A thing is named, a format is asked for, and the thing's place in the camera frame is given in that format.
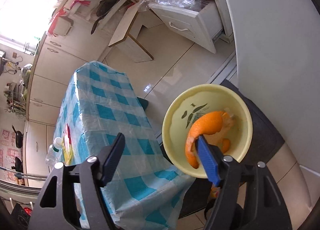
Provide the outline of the orange peel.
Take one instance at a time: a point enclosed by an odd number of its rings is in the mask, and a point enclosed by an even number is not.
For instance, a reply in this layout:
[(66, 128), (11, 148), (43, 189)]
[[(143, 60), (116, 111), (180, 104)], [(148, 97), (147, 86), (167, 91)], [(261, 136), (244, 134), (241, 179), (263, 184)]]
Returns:
[(229, 151), (231, 141), (226, 135), (234, 125), (235, 118), (227, 111), (213, 111), (200, 117), (191, 126), (185, 142), (185, 156), (188, 163), (194, 169), (199, 168), (196, 141), (201, 135), (208, 136), (208, 144), (220, 147), (223, 154)]

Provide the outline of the yellow red snack wrapper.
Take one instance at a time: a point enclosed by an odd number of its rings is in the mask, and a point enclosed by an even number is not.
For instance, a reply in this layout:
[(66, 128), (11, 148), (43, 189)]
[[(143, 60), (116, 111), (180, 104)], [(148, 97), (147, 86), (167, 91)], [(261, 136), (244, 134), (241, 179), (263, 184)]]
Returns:
[(73, 160), (73, 148), (72, 139), (69, 125), (66, 124), (63, 131), (63, 158), (65, 160), (65, 165), (70, 166)]

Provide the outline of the clear tea bottle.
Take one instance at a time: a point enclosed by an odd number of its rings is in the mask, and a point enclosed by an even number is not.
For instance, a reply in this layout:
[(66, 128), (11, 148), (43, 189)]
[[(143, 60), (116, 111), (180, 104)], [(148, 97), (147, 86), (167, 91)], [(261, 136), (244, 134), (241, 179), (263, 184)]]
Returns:
[(48, 153), (45, 158), (46, 165), (50, 170), (53, 170), (54, 165), (59, 162), (63, 147), (63, 139), (56, 137), (53, 143), (49, 146)]

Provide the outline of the yellow plastic trash bin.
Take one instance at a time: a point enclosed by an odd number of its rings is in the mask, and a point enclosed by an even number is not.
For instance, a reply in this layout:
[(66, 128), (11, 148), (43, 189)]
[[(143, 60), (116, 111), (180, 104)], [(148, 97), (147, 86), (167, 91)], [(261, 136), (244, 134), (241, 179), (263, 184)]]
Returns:
[(253, 123), (245, 102), (234, 91), (214, 84), (194, 86), (170, 105), (162, 127), (165, 152), (185, 174), (205, 179), (207, 174), (196, 150), (204, 136), (224, 155), (241, 162), (248, 152)]

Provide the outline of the blue checkered tablecloth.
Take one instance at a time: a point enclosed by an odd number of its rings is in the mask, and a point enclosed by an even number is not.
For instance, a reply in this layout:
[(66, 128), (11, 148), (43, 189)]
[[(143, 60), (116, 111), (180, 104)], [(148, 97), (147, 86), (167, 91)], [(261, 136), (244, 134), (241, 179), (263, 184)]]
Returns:
[(163, 155), (125, 73), (98, 61), (71, 76), (55, 133), (72, 147), (71, 164), (94, 160), (92, 178), (122, 229), (175, 229), (193, 178)]

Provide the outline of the black floor mat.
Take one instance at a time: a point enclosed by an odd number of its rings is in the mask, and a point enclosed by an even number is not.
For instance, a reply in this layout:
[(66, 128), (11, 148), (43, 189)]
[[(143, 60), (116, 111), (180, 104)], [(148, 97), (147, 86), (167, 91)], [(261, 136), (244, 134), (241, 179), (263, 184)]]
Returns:
[(212, 186), (203, 166), (194, 169), (187, 161), (184, 151), (187, 134), (202, 115), (225, 109), (235, 116), (235, 125), (226, 134), (231, 141), (227, 154), (238, 162), (267, 163), (284, 143), (281, 134), (262, 111), (228, 80), (220, 85), (194, 86), (181, 93), (168, 108), (162, 126), (163, 148), (168, 159), (196, 179), (184, 196), (181, 218), (206, 207)]

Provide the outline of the small white wooden stool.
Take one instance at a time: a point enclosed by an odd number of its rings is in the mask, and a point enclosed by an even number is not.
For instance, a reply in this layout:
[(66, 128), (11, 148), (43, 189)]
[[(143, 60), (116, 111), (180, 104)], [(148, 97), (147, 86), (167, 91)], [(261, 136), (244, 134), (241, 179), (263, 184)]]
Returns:
[(153, 56), (130, 34), (138, 10), (137, 3), (128, 8), (108, 44), (108, 47), (119, 48), (135, 63), (153, 60)]

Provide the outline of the white lower cabinet row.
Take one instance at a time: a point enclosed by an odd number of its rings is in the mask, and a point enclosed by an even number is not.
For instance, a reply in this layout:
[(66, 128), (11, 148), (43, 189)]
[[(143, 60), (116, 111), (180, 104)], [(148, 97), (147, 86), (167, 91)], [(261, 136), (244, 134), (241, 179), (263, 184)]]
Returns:
[(111, 35), (78, 16), (66, 36), (44, 34), (35, 54), (28, 84), (23, 169), (47, 176), (45, 157), (54, 139), (60, 106), (73, 73), (87, 62), (107, 54)]

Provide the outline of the open white bottom drawer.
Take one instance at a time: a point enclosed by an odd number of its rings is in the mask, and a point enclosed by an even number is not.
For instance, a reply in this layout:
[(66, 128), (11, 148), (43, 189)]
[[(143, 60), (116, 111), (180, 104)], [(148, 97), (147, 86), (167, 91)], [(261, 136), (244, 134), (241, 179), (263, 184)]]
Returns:
[(216, 53), (214, 41), (221, 35), (223, 24), (214, 0), (205, 0), (197, 10), (156, 3), (150, 7), (171, 31)]

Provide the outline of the black frying pan on shelf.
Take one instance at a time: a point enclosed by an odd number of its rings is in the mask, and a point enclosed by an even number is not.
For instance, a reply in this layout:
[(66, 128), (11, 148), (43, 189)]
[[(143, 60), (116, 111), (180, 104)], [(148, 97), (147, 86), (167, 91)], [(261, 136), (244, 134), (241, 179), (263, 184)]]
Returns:
[(119, 1), (120, 0), (102, 0), (99, 2), (99, 6), (96, 13), (98, 18), (92, 26), (91, 35), (95, 32), (99, 24), (99, 21), (102, 20), (108, 14), (108, 12), (112, 9), (112, 7)]

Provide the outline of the white open shelf rack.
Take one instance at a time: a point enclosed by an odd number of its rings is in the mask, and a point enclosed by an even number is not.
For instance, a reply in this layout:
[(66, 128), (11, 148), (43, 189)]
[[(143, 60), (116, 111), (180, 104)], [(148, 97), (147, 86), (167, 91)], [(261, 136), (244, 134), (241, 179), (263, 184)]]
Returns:
[(91, 34), (97, 28), (103, 29), (112, 16), (135, 0), (75, 0), (72, 14), (92, 24)]

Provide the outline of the black wok on wall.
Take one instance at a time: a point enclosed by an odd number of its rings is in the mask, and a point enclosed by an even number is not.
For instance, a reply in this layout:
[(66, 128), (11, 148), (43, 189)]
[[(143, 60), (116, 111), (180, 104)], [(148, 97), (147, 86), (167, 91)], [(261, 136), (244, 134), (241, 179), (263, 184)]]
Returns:
[(20, 132), (19, 130), (17, 131), (13, 125), (12, 125), (12, 129), (15, 133), (16, 147), (21, 149), (23, 147), (23, 133)]

